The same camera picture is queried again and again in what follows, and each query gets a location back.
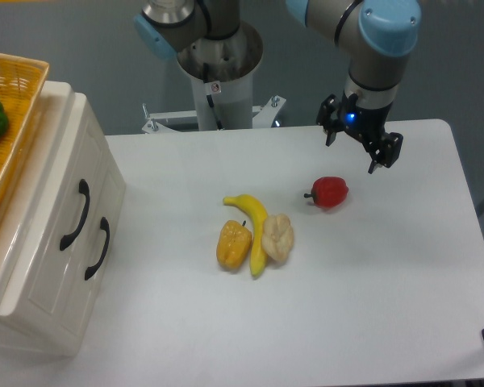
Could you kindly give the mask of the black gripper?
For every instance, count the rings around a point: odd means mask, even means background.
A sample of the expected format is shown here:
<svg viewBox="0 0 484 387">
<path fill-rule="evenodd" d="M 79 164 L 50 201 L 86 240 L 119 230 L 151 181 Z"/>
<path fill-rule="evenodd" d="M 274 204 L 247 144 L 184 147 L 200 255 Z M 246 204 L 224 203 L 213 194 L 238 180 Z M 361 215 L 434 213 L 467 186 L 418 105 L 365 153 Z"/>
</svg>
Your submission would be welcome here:
<svg viewBox="0 0 484 387">
<path fill-rule="evenodd" d="M 320 104 L 316 123 L 323 128 L 326 146 L 331 146 L 343 130 L 357 139 L 371 157 L 368 173 L 379 167 L 390 168 L 399 158 L 403 136 L 385 132 L 392 104 L 391 90 L 346 89 L 340 101 L 330 94 Z"/>
</svg>

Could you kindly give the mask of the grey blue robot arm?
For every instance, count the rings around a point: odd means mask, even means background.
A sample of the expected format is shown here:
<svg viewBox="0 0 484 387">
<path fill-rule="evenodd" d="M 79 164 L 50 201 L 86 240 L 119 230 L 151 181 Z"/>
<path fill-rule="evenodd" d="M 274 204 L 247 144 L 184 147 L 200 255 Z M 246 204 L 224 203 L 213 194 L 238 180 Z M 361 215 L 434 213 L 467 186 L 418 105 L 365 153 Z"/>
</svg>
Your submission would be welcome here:
<svg viewBox="0 0 484 387">
<path fill-rule="evenodd" d="M 327 143 L 343 132 L 363 145 L 372 169 L 389 168 L 403 137 L 385 124 L 418 40 L 419 3 L 289 1 L 286 7 L 350 58 L 344 92 L 327 97 L 317 115 Z M 252 76 L 263 42 L 242 20 L 237 1 L 148 1 L 134 25 L 154 55 L 176 59 L 190 79 L 201 130 L 252 127 Z"/>
</svg>

